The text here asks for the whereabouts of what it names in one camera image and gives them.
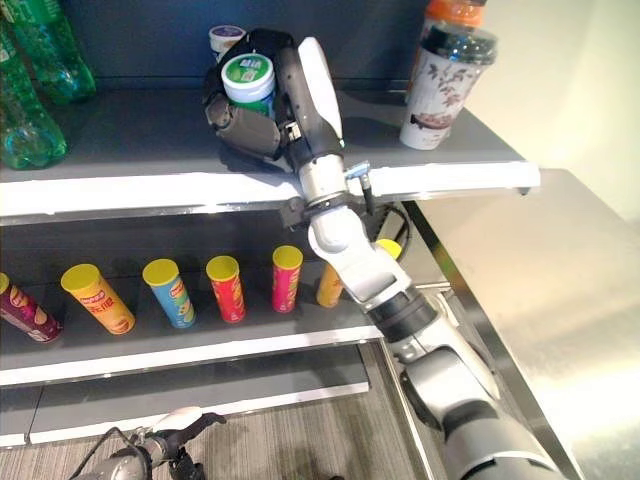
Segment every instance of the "white shelf edge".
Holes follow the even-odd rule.
[[[114,373],[134,373],[166,366],[180,366],[212,360],[236,359],[248,355],[297,350],[322,345],[354,343],[382,338],[373,325],[300,333],[281,337],[233,341],[215,345],[180,348],[119,357],[96,358],[0,372],[0,387],[29,385],[60,380],[109,378]]]
[[[431,198],[443,192],[540,186],[540,171],[525,161],[425,164],[376,168],[380,198]],[[182,173],[173,175],[30,180],[0,184],[0,217],[144,209],[214,213],[225,205],[282,202],[301,195],[293,174]],[[349,188],[361,195],[357,181]]]
[[[348,385],[338,385],[335,387],[319,388],[315,390],[306,390],[264,398],[255,398],[250,400],[241,400],[238,402],[207,406],[203,407],[203,410],[205,412],[215,412],[220,415],[249,413],[254,410],[292,405],[301,402],[310,402],[313,400],[335,398],[355,393],[364,393],[367,391],[369,391],[369,382],[359,382]],[[117,426],[122,431],[131,431],[138,427],[149,427],[160,420],[162,417],[164,417],[164,415],[165,414],[141,418],[131,418],[115,422],[103,422],[93,425],[85,425],[82,427],[65,428],[46,432],[34,432],[29,435],[29,440],[32,444],[39,444],[46,442],[57,442],[61,440],[71,440],[74,438],[89,437],[94,435],[102,435],[104,432],[114,426]]]

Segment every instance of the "dark gray wall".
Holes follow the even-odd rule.
[[[199,86],[207,32],[231,23],[315,36],[342,86],[385,88],[409,74],[426,0],[62,0],[105,86]]]
[[[369,238],[377,237],[385,215],[380,206],[373,217],[362,217]],[[306,260],[317,259],[307,238],[306,228],[283,228],[277,210],[11,226],[0,229],[0,270],[27,286],[58,283],[78,263],[96,264],[107,278],[138,276],[163,257],[174,259],[182,272],[202,271],[216,255],[233,255],[243,266],[268,266],[283,244],[300,248]]]

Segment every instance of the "purple chip can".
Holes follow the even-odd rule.
[[[42,310],[36,301],[11,283],[9,277],[0,272],[0,316],[18,327],[36,342],[54,340],[62,326]]]

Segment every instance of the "green plastic bottle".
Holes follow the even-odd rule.
[[[0,0],[0,7],[29,55],[36,78],[55,103],[95,95],[95,81],[57,0]]]
[[[45,168],[67,151],[58,125],[44,109],[0,22],[2,161],[16,170]]]

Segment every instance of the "red chip can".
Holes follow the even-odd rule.
[[[302,258],[302,252],[291,245],[282,245],[273,251],[271,303],[276,312],[288,313],[296,304]]]
[[[206,271],[222,319],[227,323],[240,322],[246,312],[238,262],[233,257],[221,255],[209,260]]]

